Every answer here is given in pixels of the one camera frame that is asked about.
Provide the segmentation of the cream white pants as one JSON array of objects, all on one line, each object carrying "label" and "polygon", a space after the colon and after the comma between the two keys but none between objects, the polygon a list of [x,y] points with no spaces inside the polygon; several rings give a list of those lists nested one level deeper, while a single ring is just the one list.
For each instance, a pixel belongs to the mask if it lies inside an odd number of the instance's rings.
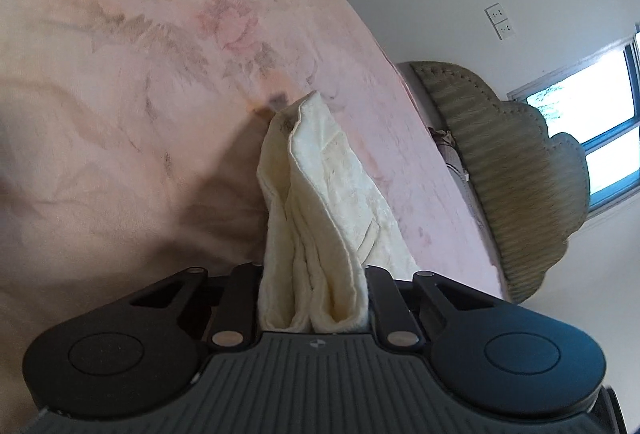
[{"label": "cream white pants", "polygon": [[273,117],[257,179],[268,209],[262,330],[362,331],[369,323],[364,269],[381,267],[401,280],[418,271],[386,198],[320,94]]}]

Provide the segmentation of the olive green padded headboard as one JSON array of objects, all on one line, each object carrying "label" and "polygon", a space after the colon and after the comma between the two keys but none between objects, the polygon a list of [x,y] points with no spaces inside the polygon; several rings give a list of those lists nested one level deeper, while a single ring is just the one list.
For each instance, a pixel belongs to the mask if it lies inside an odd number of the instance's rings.
[{"label": "olive green padded headboard", "polygon": [[450,131],[497,246],[506,290],[526,301],[587,220],[586,154],[544,116],[501,100],[480,76],[447,62],[411,65]]}]

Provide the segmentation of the dark striped bolster pillow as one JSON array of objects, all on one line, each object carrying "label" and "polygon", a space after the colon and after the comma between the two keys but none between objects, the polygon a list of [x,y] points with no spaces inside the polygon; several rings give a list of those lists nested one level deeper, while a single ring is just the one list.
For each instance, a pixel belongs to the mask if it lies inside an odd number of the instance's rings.
[{"label": "dark striped bolster pillow", "polygon": [[471,183],[471,176],[463,165],[460,154],[454,141],[454,136],[450,131],[428,128],[436,148],[444,160],[449,174],[454,178],[458,188],[463,194],[474,197],[475,191]]}]

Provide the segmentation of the pink floral bed sheet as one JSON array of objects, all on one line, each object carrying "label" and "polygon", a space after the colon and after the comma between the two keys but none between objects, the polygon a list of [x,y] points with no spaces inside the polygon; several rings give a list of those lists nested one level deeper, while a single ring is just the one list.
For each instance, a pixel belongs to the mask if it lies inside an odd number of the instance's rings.
[{"label": "pink floral bed sheet", "polygon": [[408,86],[347,0],[1,0],[1,428],[26,348],[190,266],[262,257],[274,113],[318,92],[423,269],[502,294]]}]

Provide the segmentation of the window with white frame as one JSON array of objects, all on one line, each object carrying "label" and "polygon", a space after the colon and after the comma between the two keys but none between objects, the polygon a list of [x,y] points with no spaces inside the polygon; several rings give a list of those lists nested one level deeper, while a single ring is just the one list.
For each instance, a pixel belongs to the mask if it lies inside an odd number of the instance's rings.
[{"label": "window with white frame", "polygon": [[639,191],[639,35],[634,34],[510,92],[537,109],[551,136],[582,146],[590,179],[590,212]]}]

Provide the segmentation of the white wall socket plate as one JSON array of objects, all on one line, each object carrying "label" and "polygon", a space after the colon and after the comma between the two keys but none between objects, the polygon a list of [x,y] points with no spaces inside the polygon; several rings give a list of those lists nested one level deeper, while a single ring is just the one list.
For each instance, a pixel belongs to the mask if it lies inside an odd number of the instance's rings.
[{"label": "white wall socket plate", "polygon": [[505,19],[501,22],[498,22],[495,25],[495,30],[498,34],[498,37],[501,40],[506,40],[510,37],[513,37],[515,32],[514,32],[514,28],[513,25],[511,24],[511,22],[508,19]]}]

